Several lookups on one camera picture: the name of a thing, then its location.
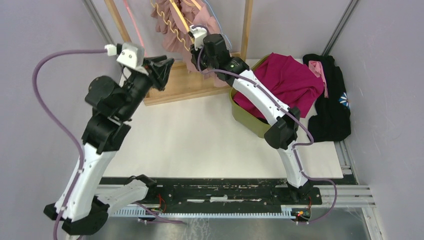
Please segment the pink plastic hanger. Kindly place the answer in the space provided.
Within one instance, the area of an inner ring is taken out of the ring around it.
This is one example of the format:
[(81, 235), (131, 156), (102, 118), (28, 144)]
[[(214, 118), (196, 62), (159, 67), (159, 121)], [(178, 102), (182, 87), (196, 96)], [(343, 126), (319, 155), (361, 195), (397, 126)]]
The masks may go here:
[[(139, 30), (138, 25), (137, 25), (137, 21), (136, 21), (136, 19), (135, 19), (135, 17), (134, 17), (134, 14), (133, 14), (133, 12), (132, 12), (132, 10), (131, 10), (131, 8), (130, 8), (130, 5), (129, 5), (129, 3), (128, 3), (128, 1), (127, 1), (127, 0), (123, 0), (123, 3), (124, 3), (124, 6), (125, 6), (125, 8), (126, 8), (126, 10), (127, 10), (127, 12), (128, 12), (128, 15), (129, 15), (129, 17), (130, 17), (130, 19), (131, 19), (131, 22), (132, 22), (132, 25), (133, 25), (134, 30), (135, 30), (135, 32), (136, 32), (137, 38), (138, 38), (138, 40), (139, 40), (139, 43), (140, 43), (140, 45), (141, 45), (141, 46), (145, 49), (146, 47), (145, 47), (145, 44), (144, 44), (144, 41), (143, 41), (142, 35), (141, 35), (141, 33), (140, 33), (140, 30)], [(144, 50), (144, 55), (145, 55), (146, 57), (148, 57), (148, 52), (147, 52), (147, 50), (146, 50), (146, 49)]]

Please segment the magenta pleated skirt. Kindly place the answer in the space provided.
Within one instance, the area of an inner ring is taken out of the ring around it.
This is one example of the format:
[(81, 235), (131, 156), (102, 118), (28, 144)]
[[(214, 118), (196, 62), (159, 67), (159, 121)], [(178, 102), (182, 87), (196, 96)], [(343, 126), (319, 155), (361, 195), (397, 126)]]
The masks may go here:
[(313, 103), (324, 92), (324, 82), (307, 65), (292, 56), (271, 53), (254, 71), (257, 79), (290, 108), (306, 118)]

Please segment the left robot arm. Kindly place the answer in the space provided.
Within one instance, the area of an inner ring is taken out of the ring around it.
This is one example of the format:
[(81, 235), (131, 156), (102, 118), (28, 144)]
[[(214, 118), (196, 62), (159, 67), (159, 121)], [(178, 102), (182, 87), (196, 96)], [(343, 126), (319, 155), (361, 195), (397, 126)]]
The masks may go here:
[(129, 121), (136, 109), (151, 88), (165, 88), (173, 64), (174, 59), (165, 55), (148, 57), (142, 63), (145, 71), (132, 70), (123, 85), (106, 75), (90, 83), (85, 101), (92, 106), (92, 117), (78, 144), (83, 155), (63, 195), (43, 211), (50, 219), (62, 222), (67, 234), (93, 235), (110, 215), (127, 205), (156, 200), (157, 184), (144, 174), (131, 177), (111, 193), (96, 195), (96, 190), (131, 129)]

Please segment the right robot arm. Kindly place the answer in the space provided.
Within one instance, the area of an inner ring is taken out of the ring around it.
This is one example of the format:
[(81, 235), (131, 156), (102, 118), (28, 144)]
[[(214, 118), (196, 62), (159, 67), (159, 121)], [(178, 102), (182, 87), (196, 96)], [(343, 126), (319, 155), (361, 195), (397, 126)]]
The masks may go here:
[(302, 204), (313, 188), (306, 176), (298, 153), (297, 131), (301, 127), (300, 110), (278, 100), (255, 76), (240, 57), (230, 55), (221, 34), (190, 33), (192, 63), (201, 74), (215, 73), (217, 77), (244, 95), (265, 117), (270, 128), (264, 139), (276, 149), (287, 174), (289, 199)]

